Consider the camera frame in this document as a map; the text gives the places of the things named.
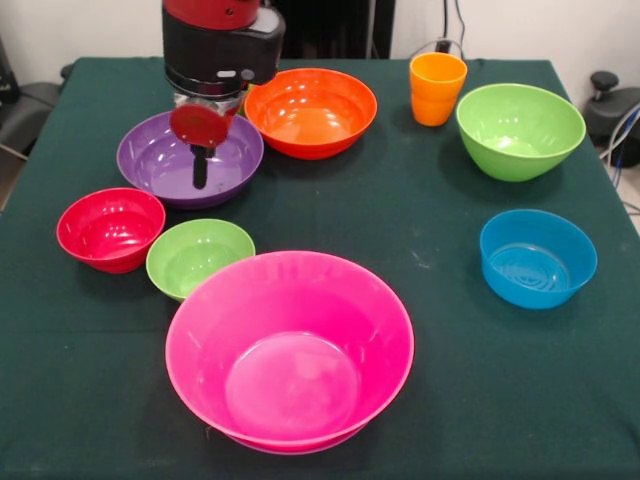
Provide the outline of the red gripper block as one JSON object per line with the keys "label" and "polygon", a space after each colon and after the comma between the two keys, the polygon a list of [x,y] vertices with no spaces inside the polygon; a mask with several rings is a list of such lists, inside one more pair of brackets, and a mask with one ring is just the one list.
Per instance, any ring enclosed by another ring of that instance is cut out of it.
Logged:
{"label": "red gripper block", "polygon": [[208,159],[215,156],[215,148],[223,143],[231,129],[238,106],[220,112],[214,106],[186,103],[177,106],[169,116],[169,126],[175,136],[193,145],[193,186],[203,189],[208,177]]}

